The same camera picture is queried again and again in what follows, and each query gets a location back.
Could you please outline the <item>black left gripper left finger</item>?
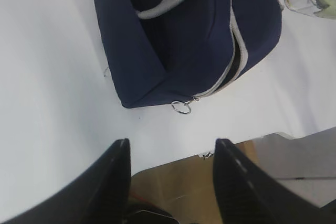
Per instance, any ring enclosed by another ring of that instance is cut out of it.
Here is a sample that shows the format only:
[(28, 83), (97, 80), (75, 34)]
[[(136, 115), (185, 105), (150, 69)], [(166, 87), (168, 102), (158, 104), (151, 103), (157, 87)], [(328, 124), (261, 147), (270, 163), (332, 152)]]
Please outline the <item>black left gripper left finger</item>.
[(69, 185), (7, 223), (122, 223), (130, 165), (129, 140), (116, 140)]

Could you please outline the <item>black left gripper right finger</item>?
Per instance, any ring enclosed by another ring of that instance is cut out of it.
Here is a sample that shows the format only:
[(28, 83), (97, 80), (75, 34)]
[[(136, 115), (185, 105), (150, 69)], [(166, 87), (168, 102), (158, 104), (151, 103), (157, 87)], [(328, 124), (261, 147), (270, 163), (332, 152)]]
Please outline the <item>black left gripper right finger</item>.
[(228, 139), (217, 139), (213, 184), (223, 223), (335, 223), (335, 201), (317, 207), (275, 181)]

